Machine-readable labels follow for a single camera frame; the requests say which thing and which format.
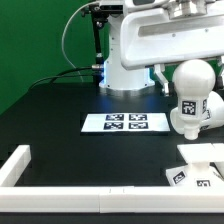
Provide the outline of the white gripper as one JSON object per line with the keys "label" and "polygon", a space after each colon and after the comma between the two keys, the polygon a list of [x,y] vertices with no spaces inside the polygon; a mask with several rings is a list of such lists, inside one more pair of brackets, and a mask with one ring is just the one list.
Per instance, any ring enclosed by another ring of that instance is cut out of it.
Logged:
{"label": "white gripper", "polygon": [[120,57],[129,70],[154,65],[165,96],[165,65],[224,55],[224,6],[208,6],[203,16],[171,20],[163,8],[127,15],[120,31]]}

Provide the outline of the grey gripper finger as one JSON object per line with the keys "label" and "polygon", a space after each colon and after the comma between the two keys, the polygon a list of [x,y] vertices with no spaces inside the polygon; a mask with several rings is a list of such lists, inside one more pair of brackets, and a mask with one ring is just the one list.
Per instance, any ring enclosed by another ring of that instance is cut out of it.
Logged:
{"label": "grey gripper finger", "polygon": [[216,89],[224,89],[224,55],[219,57],[218,66],[220,71],[216,78]]}

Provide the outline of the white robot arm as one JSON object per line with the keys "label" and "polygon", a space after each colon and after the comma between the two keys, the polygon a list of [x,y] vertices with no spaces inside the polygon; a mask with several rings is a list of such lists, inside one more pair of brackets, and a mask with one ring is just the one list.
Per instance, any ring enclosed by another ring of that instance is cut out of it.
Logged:
{"label": "white robot arm", "polygon": [[224,55],[224,0],[100,0],[121,13],[121,64],[129,70]]}

